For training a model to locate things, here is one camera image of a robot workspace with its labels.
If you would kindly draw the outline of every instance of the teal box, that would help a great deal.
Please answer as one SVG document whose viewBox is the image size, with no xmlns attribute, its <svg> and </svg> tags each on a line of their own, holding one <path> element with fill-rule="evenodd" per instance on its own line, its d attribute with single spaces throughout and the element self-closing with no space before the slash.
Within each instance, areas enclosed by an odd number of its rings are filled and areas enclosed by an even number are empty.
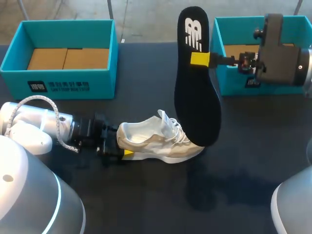
<svg viewBox="0 0 312 234">
<path fill-rule="evenodd" d="M 109 48 L 107 69 L 27 70 L 35 48 Z M 22 21 L 0 67 L 12 96 L 112 99 L 118 42 L 113 20 Z"/>
<path fill-rule="evenodd" d="M 256 28 L 262 29 L 264 17 L 222 17 L 215 18 L 210 50 L 226 56 L 224 45 L 259 44 L 253 37 Z M 305 16 L 284 16 L 282 43 L 293 43 L 301 48 L 312 44 L 312 25 Z M 216 75 L 223 96 L 300 94 L 301 87 L 289 87 L 261 83 L 260 86 L 245 87 L 254 76 L 238 73 L 237 67 L 218 66 Z"/>
</svg>

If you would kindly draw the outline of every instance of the concrete floor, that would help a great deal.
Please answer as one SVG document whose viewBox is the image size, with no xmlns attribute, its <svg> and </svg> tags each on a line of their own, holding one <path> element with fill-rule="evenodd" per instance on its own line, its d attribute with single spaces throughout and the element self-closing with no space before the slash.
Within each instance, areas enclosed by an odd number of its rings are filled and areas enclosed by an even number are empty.
<svg viewBox="0 0 312 234">
<path fill-rule="evenodd" d="M 112 0 L 118 39 L 126 42 L 176 41 L 179 13 L 202 7 L 213 27 L 214 17 L 292 15 L 298 0 Z M 31 20 L 108 19 L 106 0 L 23 0 Z M 312 1 L 303 0 L 300 15 L 312 20 Z M 17 0 L 0 0 L 0 44 L 9 44 L 23 20 Z"/>
</svg>

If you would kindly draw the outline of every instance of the black insole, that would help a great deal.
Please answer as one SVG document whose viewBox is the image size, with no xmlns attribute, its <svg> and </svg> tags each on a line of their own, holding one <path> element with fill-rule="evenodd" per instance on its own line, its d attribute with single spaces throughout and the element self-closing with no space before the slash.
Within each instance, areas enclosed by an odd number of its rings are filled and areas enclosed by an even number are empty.
<svg viewBox="0 0 312 234">
<path fill-rule="evenodd" d="M 184 9 L 177 24 L 178 68 L 175 111 L 188 139 L 210 146 L 219 136 L 221 106 L 206 66 L 191 65 L 192 52 L 209 51 L 209 22 L 203 9 Z"/>
</svg>

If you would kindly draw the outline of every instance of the white sneaker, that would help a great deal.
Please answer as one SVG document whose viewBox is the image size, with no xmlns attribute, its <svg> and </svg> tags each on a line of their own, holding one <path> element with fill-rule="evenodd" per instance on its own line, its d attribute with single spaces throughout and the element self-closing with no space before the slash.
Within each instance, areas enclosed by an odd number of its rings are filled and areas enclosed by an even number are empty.
<svg viewBox="0 0 312 234">
<path fill-rule="evenodd" d="M 166 163 L 186 161 L 198 155 L 204 147 L 190 142 L 174 118 L 158 110 L 161 118 L 153 116 L 140 123 L 122 123 L 117 131 L 120 148 L 135 152 L 124 160 L 158 158 Z"/>
</svg>

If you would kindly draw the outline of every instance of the white cable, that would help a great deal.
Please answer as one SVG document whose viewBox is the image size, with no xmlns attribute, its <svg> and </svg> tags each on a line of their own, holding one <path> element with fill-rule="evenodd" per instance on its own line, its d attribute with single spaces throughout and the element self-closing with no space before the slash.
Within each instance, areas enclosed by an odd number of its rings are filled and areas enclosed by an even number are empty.
<svg viewBox="0 0 312 234">
<path fill-rule="evenodd" d="M 15 116 L 16 116 L 16 113 L 17 113 L 18 109 L 19 109 L 22 105 L 24 105 L 26 102 L 31 101 L 31 100 L 34 100 L 34 99 L 41 99 L 41 100 L 44 100 L 44 101 L 48 102 L 48 103 L 53 107 L 53 110 L 54 110 L 54 113 L 55 113 L 55 117 L 56 117 L 57 139 L 58 139 L 59 143 L 60 143 L 64 148 L 66 148 L 66 149 L 68 149 L 68 150 L 71 150 L 71 151 L 74 151 L 74 152 L 76 152 L 76 153 L 79 153 L 79 150 L 78 150 L 76 147 L 73 147 L 73 146 L 70 146 L 70 145 L 66 145 L 66 144 L 64 143 L 63 139 L 60 137 L 60 133 L 59 133 L 59 110 L 58 110 L 57 106 L 55 105 L 55 103 L 54 103 L 51 99 L 49 99 L 49 98 L 47 98 L 47 97 L 45 97 L 45 96 L 42 96 L 42 95 L 34 95 L 34 96 L 27 97 L 27 98 L 23 99 L 22 101 L 20 101 L 20 102 L 17 104 L 17 106 L 15 107 L 15 109 L 13 110 L 13 112 L 12 112 L 10 118 L 9 118 L 9 121 L 8 121 L 8 123 L 7 123 L 6 131 L 5 131 L 5 134 L 4 134 L 4 135 L 5 135 L 6 137 L 9 137 L 9 136 L 10 136 L 10 131 L 11 131 L 12 122 L 13 122 Z"/>
</svg>

